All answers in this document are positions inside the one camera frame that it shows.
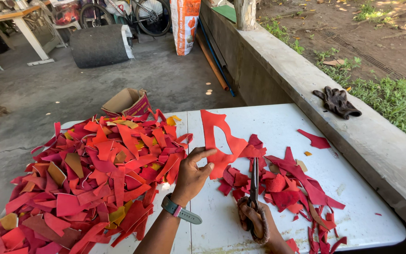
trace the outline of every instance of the dirt ground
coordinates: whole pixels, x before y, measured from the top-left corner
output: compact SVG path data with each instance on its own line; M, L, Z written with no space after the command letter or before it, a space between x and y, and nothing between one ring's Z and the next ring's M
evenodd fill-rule
M275 18L280 26L287 27L293 37L290 42L300 38L300 46L305 48L303 56L313 63L316 62L313 50L336 48L338 59L354 56L362 59L361 66L352 70L352 78L386 75L406 78L406 2L369 2L376 10L389 11L388 23L353 20L364 3L364 0L324 0L320 4L317 0L261 0L256 15L262 26Z

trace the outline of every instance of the watch strap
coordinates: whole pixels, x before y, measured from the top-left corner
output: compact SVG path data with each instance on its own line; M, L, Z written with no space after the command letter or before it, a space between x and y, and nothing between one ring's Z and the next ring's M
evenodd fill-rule
M172 196L172 193L168 193L164 199L162 200L161 207L166 210L167 212L171 213L173 216L178 217L180 219L183 219L187 222L190 222L192 224L201 224L203 221L200 218L200 216L189 212L186 210L186 207L179 206L175 203L173 203L170 200L170 197Z

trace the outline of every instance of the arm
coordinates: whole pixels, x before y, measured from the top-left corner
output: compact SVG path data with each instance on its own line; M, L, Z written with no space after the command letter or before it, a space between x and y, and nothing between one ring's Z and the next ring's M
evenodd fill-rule
M199 168L197 162L216 152L216 149L205 150L204 147L197 147L186 159L181 161L176 187L170 198L173 203L185 207L200 192L214 168L214 164L209 163ZM180 218L162 210L134 254L169 254L180 220Z
M278 231L277 225L275 225L275 222L273 221L269 206L259 201L258 206L264 208L266 219L269 224L270 238L266 243L266 246L272 251L273 254L294 254ZM253 222L254 233L256 236L260 239L263 238L264 228L262 228L261 216L253 208L248 207L247 202L242 203L238 207L238 211L242 228L247 230L246 219L249 218Z

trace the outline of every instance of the cardboard box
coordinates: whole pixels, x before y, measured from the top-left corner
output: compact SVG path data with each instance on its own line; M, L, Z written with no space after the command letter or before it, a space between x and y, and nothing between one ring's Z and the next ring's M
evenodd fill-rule
M141 116L151 108L147 92L143 89L125 88L101 108L108 117Z

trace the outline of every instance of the bicycle tire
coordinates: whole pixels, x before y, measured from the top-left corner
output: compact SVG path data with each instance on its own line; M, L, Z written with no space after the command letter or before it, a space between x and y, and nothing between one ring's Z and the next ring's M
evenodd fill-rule
M100 9L100 11L102 11L106 15L107 19L105 19L105 20L107 21L108 25L113 25L116 23L114 18L112 17L112 14L110 14L106 10L106 8L104 8L103 6L101 6L99 4L89 3L89 4L84 4L84 6L81 9L81 13L79 14L79 20L80 20L83 28L89 28L89 26L87 25L87 22L85 21L84 12L86 11L86 9L93 8L93 7L97 7L98 9Z
M140 20L140 17L139 17L140 7L139 7L139 6L142 5L142 4L143 4L144 2L146 2L146 1L148 1L148 0L140 0L139 3L138 3L137 6L136 6L136 19L137 19L137 20ZM164 6L164 7L166 8L167 13L169 14L169 22L168 22L166 28L165 28L161 33L153 33L153 32L150 32L150 31L144 26L144 23L138 22L138 25L139 25L140 28L141 28L146 34L148 34L148 35L151 35L151 36L162 36L162 35L166 34L166 33L169 31L170 26L172 25L172 12L170 11L170 6L167 5L164 0L155 0L155 1L160 2L160 3L162 4L162 6Z

